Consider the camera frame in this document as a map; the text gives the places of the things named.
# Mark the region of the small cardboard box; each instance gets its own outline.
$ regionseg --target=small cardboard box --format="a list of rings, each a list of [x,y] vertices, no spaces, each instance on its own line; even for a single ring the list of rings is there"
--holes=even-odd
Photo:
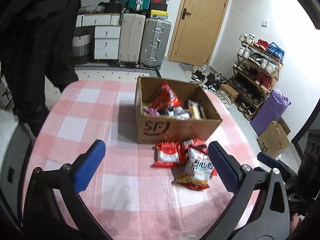
[[[280,123],[272,121],[268,128],[257,139],[262,152],[272,158],[276,158],[282,149],[290,145]]]
[[[207,119],[179,120],[166,115],[147,114],[142,106],[156,99],[159,88],[164,82],[169,84],[185,104],[188,104],[190,99],[201,105]],[[222,122],[212,102],[198,84],[149,77],[139,77],[137,80],[135,117],[139,143],[184,141],[193,138],[207,140]]]
[[[220,86],[220,90],[225,92],[230,100],[236,100],[236,98],[238,96],[238,92],[235,91],[232,87],[230,87],[227,84],[222,84]]]

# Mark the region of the tablecloth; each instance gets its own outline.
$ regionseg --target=tablecloth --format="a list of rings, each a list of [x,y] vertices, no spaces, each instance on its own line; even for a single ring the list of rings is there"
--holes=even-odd
[[[219,176],[209,189],[191,191],[172,185],[183,169],[153,168],[154,145],[136,143],[135,83],[81,80],[70,84],[46,119],[27,167],[23,201],[32,170],[59,169],[101,139],[107,150],[86,191],[80,196],[113,239],[199,239],[232,198]],[[218,141],[240,164],[253,166],[255,155],[232,116],[208,94],[223,122],[206,142]],[[67,223],[74,228],[58,190],[55,194]],[[246,223],[253,194],[238,226]]]

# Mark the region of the purple paper bag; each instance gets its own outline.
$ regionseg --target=purple paper bag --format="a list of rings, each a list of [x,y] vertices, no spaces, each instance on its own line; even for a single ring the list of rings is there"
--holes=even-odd
[[[291,104],[279,89],[272,90],[260,111],[250,122],[252,128],[260,136],[272,121],[278,121],[287,107]]]

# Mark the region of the door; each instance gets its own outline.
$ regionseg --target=door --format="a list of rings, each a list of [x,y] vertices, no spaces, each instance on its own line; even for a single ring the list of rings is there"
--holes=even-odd
[[[170,54],[171,61],[201,66],[213,52],[227,0],[185,0]]]

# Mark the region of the shoe rack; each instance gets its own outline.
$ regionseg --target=shoe rack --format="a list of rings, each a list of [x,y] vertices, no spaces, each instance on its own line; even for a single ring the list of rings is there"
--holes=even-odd
[[[252,85],[254,85],[254,86],[258,89],[258,91],[262,92],[262,94],[264,95],[264,100],[263,100],[260,104],[256,105],[256,104],[253,103],[253,101],[252,101],[250,98],[248,98],[248,96],[247,96],[245,93],[243,93],[237,86],[235,86],[235,85],[233,84],[233,82],[231,82],[230,80],[228,80],[229,85],[230,85],[232,88],[234,88],[234,89],[239,93],[239,95],[241,95],[241,97],[244,97],[244,98],[248,101],[248,103],[250,103],[250,105],[252,105],[252,106],[254,106],[254,107],[256,108],[256,114],[257,114],[257,112],[259,111],[260,107],[263,105],[263,103],[264,103],[264,102],[266,101],[266,99],[269,97],[270,92],[271,92],[272,89],[273,89],[273,85],[279,80],[280,69],[283,67],[283,64],[280,62],[280,60],[279,60],[278,58],[274,57],[274,56],[271,55],[270,53],[268,53],[268,52],[266,52],[266,51],[264,51],[264,50],[262,50],[262,49],[260,49],[260,48],[256,48],[256,47],[254,47],[253,45],[247,44],[247,43],[245,43],[245,42],[243,42],[243,41],[241,41],[241,45],[242,45],[243,47],[246,47],[246,48],[249,48],[249,49],[253,49],[254,51],[256,51],[256,52],[264,55],[264,56],[267,58],[268,61],[272,59],[272,61],[273,61],[273,62],[276,62],[276,64],[278,65],[277,71],[276,71],[273,75],[271,75],[270,73],[268,73],[268,72],[265,71],[264,69],[260,68],[259,66],[253,64],[251,61],[249,61],[249,60],[247,60],[246,58],[241,57],[241,56],[239,56],[239,55],[237,54],[237,57],[238,57],[238,60],[239,60],[239,61],[242,61],[242,62],[248,61],[249,63],[251,63],[250,65],[253,65],[253,68],[256,68],[256,69],[258,70],[258,73],[260,73],[260,72],[261,72],[261,73],[264,73],[265,75],[270,76],[270,77],[272,78],[272,82],[271,82],[270,88],[269,88],[268,90],[263,90],[262,87],[260,87],[258,84],[256,84],[254,80],[252,80],[252,79],[250,79],[249,77],[247,77],[247,76],[246,76],[243,72],[241,72],[238,68],[233,67],[234,76],[235,76],[237,73],[239,73],[239,74],[240,74],[241,76],[243,76],[246,80],[248,80]],[[235,101],[234,103],[235,103],[235,105],[237,106],[237,108],[239,109],[239,104],[238,104],[236,101]],[[246,117],[245,117],[245,118],[246,118],[247,120],[251,120],[252,118],[255,117],[255,115],[251,116],[249,119],[246,118]]]

